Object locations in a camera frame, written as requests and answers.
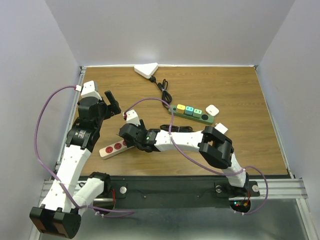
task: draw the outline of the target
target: black cable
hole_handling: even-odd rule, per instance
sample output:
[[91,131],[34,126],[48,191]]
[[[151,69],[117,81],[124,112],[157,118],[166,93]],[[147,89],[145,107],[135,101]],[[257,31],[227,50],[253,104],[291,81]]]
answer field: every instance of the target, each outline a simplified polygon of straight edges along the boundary
[[[163,124],[160,126],[161,130],[169,131],[169,124]],[[192,133],[194,130],[190,126],[172,126],[171,132],[178,133]]]
[[[160,91],[162,92],[161,94],[161,99],[163,101],[165,101],[167,104],[171,104],[172,102],[172,96],[170,95],[170,93],[168,93],[168,86],[169,83],[167,80],[163,79],[162,83],[156,81],[156,77],[155,76],[151,76],[149,79],[150,82],[155,83],[157,85],[157,87],[160,89]],[[164,103],[162,103],[162,105],[166,108],[169,109],[169,107],[167,105],[165,105]]]

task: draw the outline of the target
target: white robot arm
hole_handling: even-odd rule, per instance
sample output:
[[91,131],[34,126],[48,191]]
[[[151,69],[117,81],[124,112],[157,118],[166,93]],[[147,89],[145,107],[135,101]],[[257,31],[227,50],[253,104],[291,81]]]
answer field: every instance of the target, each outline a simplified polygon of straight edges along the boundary
[[125,119],[126,124],[120,129],[119,136],[124,138],[128,147],[137,146],[146,152],[176,150],[173,139],[182,151],[200,153],[209,165],[221,169],[231,186],[245,188],[248,183],[248,175],[241,172],[232,141],[214,127],[206,126],[203,131],[196,132],[172,132],[171,139],[167,131],[147,130],[135,110],[128,111]]
[[102,193],[111,189],[110,176],[94,172],[86,184],[74,195],[82,168],[91,155],[100,137],[100,128],[104,120],[121,113],[118,102],[110,91],[105,95],[110,104],[107,105],[98,93],[94,81],[86,82],[81,91],[82,99],[78,102],[79,117],[74,121],[67,134],[60,168],[56,174],[59,180],[53,184],[39,207],[33,207],[30,218],[41,233],[73,238],[81,223],[81,216],[86,208],[76,208],[67,193],[73,196],[78,206],[88,206]]

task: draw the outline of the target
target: white router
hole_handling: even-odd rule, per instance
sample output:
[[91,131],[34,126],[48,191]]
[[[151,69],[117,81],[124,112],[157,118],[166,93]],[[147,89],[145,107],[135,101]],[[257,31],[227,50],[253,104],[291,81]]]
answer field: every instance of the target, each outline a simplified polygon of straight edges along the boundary
[[157,71],[158,63],[138,64],[134,65],[134,71],[146,79],[150,79],[151,76]]

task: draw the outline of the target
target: wooden surface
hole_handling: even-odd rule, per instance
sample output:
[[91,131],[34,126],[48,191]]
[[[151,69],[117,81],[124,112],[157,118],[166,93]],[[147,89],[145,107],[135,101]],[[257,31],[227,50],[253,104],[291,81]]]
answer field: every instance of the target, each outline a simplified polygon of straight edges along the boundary
[[[242,167],[254,165],[264,174],[287,174],[276,135],[253,67],[160,67],[157,82],[165,78],[172,104],[183,104],[201,109],[210,104],[219,110],[214,123],[222,123],[229,130],[236,158]],[[111,90],[125,111],[136,101],[147,97],[161,97],[154,83],[134,72],[133,67],[87,68],[84,82],[94,80],[99,93]],[[134,107],[143,119],[146,128],[159,128],[169,124],[171,116],[162,104],[147,100]],[[100,139],[86,162],[82,175],[99,171],[110,175],[168,176],[210,175],[211,173],[184,158],[178,151],[146,153],[136,148],[102,160],[99,149],[118,142],[119,128],[125,124],[122,115],[103,122]],[[192,126],[195,131],[206,125],[181,117],[174,118],[176,126]],[[200,163],[209,166],[199,153],[188,154]]]

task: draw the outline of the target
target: white wall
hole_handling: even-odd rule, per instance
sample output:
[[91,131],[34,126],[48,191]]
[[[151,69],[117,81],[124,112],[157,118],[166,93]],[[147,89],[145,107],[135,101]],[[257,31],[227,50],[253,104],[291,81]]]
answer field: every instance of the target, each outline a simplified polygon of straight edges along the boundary
[[289,166],[320,229],[320,1],[296,0],[257,68]]
[[[1,1],[0,23],[0,239],[26,240],[48,177],[34,153],[36,121],[54,90],[76,82],[79,67],[45,1]],[[72,95],[55,98],[40,125],[40,154],[51,166]]]
[[76,60],[257,65],[294,0],[46,0]]

